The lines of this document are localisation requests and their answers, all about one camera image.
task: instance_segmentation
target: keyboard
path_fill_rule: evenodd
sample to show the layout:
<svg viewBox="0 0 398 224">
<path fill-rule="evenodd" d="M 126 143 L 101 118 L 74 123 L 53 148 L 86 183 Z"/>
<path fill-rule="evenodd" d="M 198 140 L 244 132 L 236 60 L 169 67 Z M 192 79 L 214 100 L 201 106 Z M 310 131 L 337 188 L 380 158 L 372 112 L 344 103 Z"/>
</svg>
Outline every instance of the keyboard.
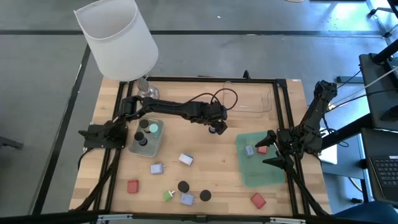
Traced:
<svg viewBox="0 0 398 224">
<path fill-rule="evenodd" d="M 388 202 L 398 202 L 398 156 L 370 157 L 382 197 Z"/>
</svg>

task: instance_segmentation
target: green cutting board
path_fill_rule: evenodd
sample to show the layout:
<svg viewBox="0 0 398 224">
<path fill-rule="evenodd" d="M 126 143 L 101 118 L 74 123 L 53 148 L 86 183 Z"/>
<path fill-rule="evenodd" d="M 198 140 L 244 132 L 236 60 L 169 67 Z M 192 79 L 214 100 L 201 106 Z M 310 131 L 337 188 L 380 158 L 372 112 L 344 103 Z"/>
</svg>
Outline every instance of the green cutting board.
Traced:
<svg viewBox="0 0 398 224">
<path fill-rule="evenodd" d="M 236 136 L 239 165 L 243 183 L 247 187 L 261 187 L 285 182 L 285 175 L 282 169 L 262 163 L 264 159 L 276 157 L 275 147 L 269 146 L 267 154 L 257 153 L 257 148 L 254 147 L 266 136 L 267 132 L 239 134 Z M 252 146 L 254 151 L 254 155 L 251 157 L 246 157 L 244 154 L 244 148 L 248 145 Z"/>
</svg>

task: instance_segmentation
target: black cap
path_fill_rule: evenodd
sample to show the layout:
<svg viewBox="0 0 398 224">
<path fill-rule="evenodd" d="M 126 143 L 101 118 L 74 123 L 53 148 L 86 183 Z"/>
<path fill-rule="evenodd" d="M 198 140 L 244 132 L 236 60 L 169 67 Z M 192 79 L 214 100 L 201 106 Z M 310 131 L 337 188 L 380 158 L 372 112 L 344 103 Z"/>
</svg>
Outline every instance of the black cap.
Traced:
<svg viewBox="0 0 398 224">
<path fill-rule="evenodd" d="M 189 184 L 185 181 L 181 181 L 178 183 L 178 190 L 182 193 L 187 193 L 189 191 Z"/>
<path fill-rule="evenodd" d="M 208 190 L 202 190 L 200 192 L 200 200 L 207 202 L 208 200 L 211 199 L 211 193 Z"/>
<path fill-rule="evenodd" d="M 148 120 L 147 120 L 147 119 L 140 120 L 139 126 L 140 126 L 141 128 L 147 128 L 147 127 L 149 126 Z"/>
<path fill-rule="evenodd" d="M 141 141 L 141 140 L 143 140 L 144 139 L 144 133 L 142 133 L 142 132 L 137 132 L 135 135 L 134 135 L 134 139 L 135 140 L 137 140 L 137 141 Z"/>
</svg>

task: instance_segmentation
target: wooden tabletop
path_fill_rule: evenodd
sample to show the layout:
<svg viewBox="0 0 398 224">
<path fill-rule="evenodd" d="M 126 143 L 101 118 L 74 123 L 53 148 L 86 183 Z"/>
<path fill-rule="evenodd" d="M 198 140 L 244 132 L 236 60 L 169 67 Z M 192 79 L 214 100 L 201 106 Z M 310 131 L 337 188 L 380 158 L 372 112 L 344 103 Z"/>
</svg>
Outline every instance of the wooden tabletop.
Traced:
<svg viewBox="0 0 398 224">
<path fill-rule="evenodd" d="M 127 213 L 179 213 L 209 215 L 292 215 L 287 183 L 257 188 L 247 188 L 242 182 L 236 153 L 235 139 L 237 134 L 255 133 L 276 130 L 279 127 L 275 109 L 274 92 L 271 84 L 245 83 L 203 83 L 203 82 L 152 82 L 160 91 L 162 100 L 184 102 L 200 93 L 214 93 L 220 88 L 232 88 L 238 92 L 239 101 L 228 111 L 226 124 L 228 129 L 222 134 L 210 134 L 208 126 L 191 124 L 178 116 L 150 113 L 148 117 L 161 119 L 165 124 L 162 145 L 156 158 L 150 159 L 137 156 L 127 149 L 121 153 L 119 169 L 114 189 L 111 211 Z M 299 124 L 307 110 L 303 86 L 300 80 L 287 80 L 289 98 L 294 123 Z M 93 115 L 93 122 L 103 124 L 111 119 L 114 108 L 118 82 L 103 80 Z M 134 86 L 133 95 L 137 93 Z M 283 101 L 283 92 L 279 95 L 287 128 L 287 115 Z M 219 93 L 217 97 L 226 107 L 233 103 L 232 94 Z M 209 101 L 203 96 L 198 101 Z M 137 121 L 129 124 L 129 139 L 137 129 Z M 181 153 L 193 156 L 194 162 L 186 166 L 179 162 Z M 98 182 L 104 149 L 95 149 L 87 154 L 81 162 L 76 180 L 70 208 L 82 203 Z M 163 163 L 162 175 L 150 174 L 150 165 Z M 325 182 L 318 159 L 306 154 L 302 159 L 305 183 L 314 198 L 330 212 Z M 127 182 L 139 180 L 139 192 L 127 193 Z M 185 180 L 190 184 L 189 193 L 194 195 L 192 206 L 181 204 L 181 193 L 177 184 Z M 103 190 L 101 208 L 104 207 L 108 186 Z M 209 190 L 212 198 L 208 202 L 199 199 L 202 190 Z M 163 193 L 175 190 L 174 198 L 168 202 L 163 200 Z M 250 201 L 256 193 L 260 193 L 267 204 L 257 209 Z M 300 191 L 296 186 L 298 209 L 302 213 Z"/>
</svg>

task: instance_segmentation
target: red cube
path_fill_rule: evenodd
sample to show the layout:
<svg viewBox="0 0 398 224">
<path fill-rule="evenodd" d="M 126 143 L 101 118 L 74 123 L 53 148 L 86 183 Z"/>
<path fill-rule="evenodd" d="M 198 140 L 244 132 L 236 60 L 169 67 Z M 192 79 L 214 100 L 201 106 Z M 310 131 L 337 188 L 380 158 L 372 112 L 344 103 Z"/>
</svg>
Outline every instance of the red cube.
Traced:
<svg viewBox="0 0 398 224">
<path fill-rule="evenodd" d="M 257 152 L 261 154 L 267 154 L 268 152 L 268 146 L 261 146 L 257 148 Z"/>
<path fill-rule="evenodd" d="M 259 193 L 256 193 L 250 200 L 258 209 L 261 209 L 267 203 Z"/>
<path fill-rule="evenodd" d="M 138 180 L 129 180 L 127 182 L 127 193 L 134 194 L 138 192 Z"/>
</svg>

